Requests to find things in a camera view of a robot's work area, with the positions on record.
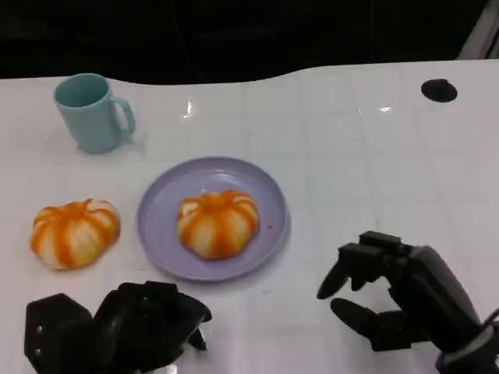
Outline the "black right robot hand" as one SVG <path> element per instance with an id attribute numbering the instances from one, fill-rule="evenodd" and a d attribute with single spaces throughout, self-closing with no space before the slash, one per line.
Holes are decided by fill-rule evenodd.
<path id="1" fill-rule="evenodd" d="M 353 291 L 379 278 L 398 309 L 374 312 L 336 297 L 346 282 Z M 441 256 L 429 246 L 413 246 L 399 237 L 366 231 L 357 243 L 338 250 L 338 260 L 324 278 L 317 298 L 331 300 L 331 311 L 351 330 L 369 340 L 374 351 L 408 349 L 430 341 L 440 351 L 465 347 L 482 331 L 466 293 Z"/>

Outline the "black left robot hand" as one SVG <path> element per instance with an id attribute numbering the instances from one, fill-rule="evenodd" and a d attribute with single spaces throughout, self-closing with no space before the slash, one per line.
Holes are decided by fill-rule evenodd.
<path id="1" fill-rule="evenodd" d="M 93 369 L 146 373 L 172 364 L 185 344 L 205 351 L 200 325 L 211 319 L 209 308 L 176 284 L 120 284 L 94 315 Z"/>

